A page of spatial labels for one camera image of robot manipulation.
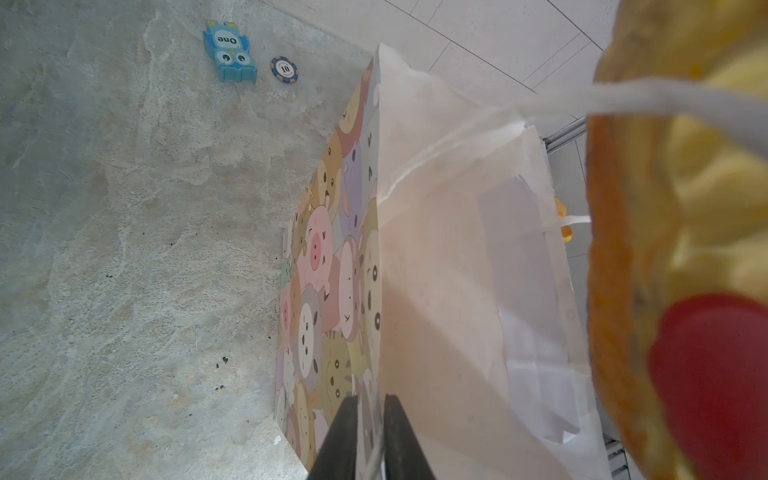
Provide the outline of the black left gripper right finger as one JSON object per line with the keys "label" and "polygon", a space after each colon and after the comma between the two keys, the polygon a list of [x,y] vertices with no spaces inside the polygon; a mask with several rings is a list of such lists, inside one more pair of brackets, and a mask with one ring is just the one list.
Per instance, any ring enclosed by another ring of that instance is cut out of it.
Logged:
{"label": "black left gripper right finger", "polygon": [[399,398],[387,394],[383,415],[385,478],[390,480],[435,480]]}

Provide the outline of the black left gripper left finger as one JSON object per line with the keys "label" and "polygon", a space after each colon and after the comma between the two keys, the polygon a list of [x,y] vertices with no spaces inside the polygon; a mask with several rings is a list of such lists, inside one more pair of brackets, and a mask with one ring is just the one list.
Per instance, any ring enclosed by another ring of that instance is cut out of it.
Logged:
{"label": "black left gripper left finger", "polygon": [[307,480],[353,480],[356,475],[358,396],[340,404]]}

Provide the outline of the cartoon animal paper bag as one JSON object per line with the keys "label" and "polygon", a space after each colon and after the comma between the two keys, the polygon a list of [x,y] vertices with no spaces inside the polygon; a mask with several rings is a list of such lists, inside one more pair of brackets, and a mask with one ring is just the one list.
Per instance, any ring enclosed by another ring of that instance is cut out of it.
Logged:
{"label": "cartoon animal paper bag", "polygon": [[320,165],[338,209],[313,179],[281,292],[276,415],[306,469],[357,395],[363,478],[393,394],[435,476],[607,476],[587,121],[689,115],[767,160],[767,39],[623,47],[598,73],[588,89],[488,109],[378,48]]}

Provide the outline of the red kitchen tongs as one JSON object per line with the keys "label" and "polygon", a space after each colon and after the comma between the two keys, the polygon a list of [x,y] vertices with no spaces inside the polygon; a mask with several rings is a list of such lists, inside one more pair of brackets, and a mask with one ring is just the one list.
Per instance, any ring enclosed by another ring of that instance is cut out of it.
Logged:
{"label": "red kitchen tongs", "polygon": [[699,478],[766,478],[765,305],[724,294],[675,303],[647,365],[667,427]]}

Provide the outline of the braided yellow fake bread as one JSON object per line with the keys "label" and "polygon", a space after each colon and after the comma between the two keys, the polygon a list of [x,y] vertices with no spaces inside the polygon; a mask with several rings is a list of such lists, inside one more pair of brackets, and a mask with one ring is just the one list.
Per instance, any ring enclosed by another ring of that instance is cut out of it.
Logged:
{"label": "braided yellow fake bread", "polygon": [[598,397],[649,479],[701,479],[647,360],[661,317],[702,295],[767,308],[767,160],[689,115],[592,116],[588,339]]}

